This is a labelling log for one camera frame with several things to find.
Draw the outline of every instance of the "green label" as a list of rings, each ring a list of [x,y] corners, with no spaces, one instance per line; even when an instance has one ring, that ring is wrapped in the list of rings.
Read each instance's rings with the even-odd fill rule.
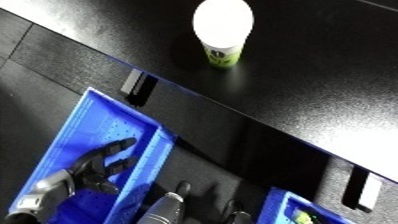
[[[242,48],[232,54],[224,54],[221,51],[215,51],[205,48],[207,57],[209,58],[210,64],[218,68],[231,68],[234,66],[240,57]]]

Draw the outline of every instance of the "robotic hand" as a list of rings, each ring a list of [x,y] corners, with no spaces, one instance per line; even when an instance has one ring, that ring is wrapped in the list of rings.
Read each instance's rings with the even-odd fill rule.
[[[137,224],[181,224],[184,216],[184,199],[189,195],[191,185],[181,182],[175,191],[160,198]]]
[[[29,193],[21,197],[3,224],[47,223],[57,206],[80,189],[118,194],[117,186],[107,178],[133,166],[137,158],[120,159],[108,166],[105,166],[105,158],[126,150],[135,143],[135,138],[127,138],[88,151],[70,168],[38,181]]]
[[[188,182],[181,182],[175,191],[167,193],[160,198],[137,224],[182,224],[185,202],[189,195],[191,185]],[[253,224],[251,216],[243,211],[243,205],[230,200],[225,206],[220,224]]]

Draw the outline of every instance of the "metal robotic arm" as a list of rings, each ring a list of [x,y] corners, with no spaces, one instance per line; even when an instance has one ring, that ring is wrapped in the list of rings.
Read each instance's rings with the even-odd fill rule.
[[[133,166],[136,158],[121,159],[108,166],[105,166],[105,158],[129,148],[135,142],[135,138],[127,138],[91,150],[78,158],[69,169],[38,181],[29,193],[19,199],[15,210],[10,212],[3,224],[47,223],[58,205],[79,189],[118,194],[117,186],[107,178]]]

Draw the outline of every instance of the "black table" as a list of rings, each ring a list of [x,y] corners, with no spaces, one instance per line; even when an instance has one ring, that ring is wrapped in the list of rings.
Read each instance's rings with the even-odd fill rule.
[[[398,181],[398,14],[354,0],[248,0],[231,70],[193,34],[200,1],[0,0],[0,7]]]

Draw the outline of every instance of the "silver metal part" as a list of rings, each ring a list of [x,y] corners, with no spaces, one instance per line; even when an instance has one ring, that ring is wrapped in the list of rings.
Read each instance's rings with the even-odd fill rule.
[[[29,213],[46,223],[57,206],[74,193],[72,176],[67,170],[60,170],[37,182],[28,194],[22,196],[12,213]]]

